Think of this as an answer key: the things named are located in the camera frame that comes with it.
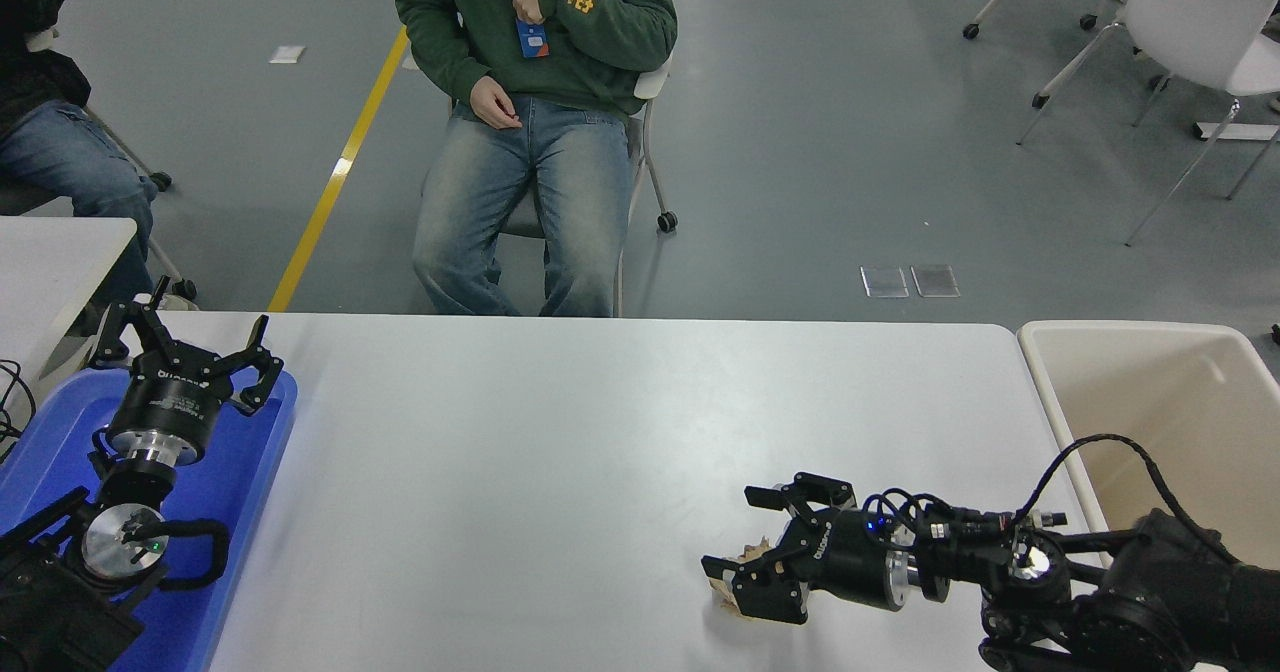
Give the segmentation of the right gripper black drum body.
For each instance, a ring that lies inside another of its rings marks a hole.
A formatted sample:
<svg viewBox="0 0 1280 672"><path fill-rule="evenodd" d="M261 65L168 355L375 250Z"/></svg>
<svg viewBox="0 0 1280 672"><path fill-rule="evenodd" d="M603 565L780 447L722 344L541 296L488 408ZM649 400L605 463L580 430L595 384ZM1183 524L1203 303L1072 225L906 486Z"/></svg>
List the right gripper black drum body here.
<svg viewBox="0 0 1280 672"><path fill-rule="evenodd" d="M860 511L822 511L812 521L814 538L799 557L799 577L809 588L882 611L902 608L895 522Z"/></svg>

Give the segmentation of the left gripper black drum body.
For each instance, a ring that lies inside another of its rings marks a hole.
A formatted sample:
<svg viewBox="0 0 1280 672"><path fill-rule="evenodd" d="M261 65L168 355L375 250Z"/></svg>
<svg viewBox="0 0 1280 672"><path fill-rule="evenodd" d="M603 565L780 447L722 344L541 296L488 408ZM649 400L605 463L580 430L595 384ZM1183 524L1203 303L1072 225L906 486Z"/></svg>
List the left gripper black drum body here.
<svg viewBox="0 0 1280 672"><path fill-rule="evenodd" d="M110 447L128 451L138 435L157 433L180 439L186 451L206 451L233 390L228 372L204 376L210 366L172 371L161 362L133 358L129 387L108 426Z"/></svg>

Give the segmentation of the seated person's right hand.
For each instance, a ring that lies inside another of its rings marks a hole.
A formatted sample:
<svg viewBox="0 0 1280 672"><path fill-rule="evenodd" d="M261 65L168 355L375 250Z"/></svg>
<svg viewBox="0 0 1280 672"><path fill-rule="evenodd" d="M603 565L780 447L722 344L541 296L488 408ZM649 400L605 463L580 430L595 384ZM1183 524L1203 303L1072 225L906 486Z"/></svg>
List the seated person's right hand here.
<svg viewBox="0 0 1280 672"><path fill-rule="evenodd" d="M468 106L481 122L495 131L520 129L522 122L517 115L509 95L490 76L475 81L468 93Z"/></svg>

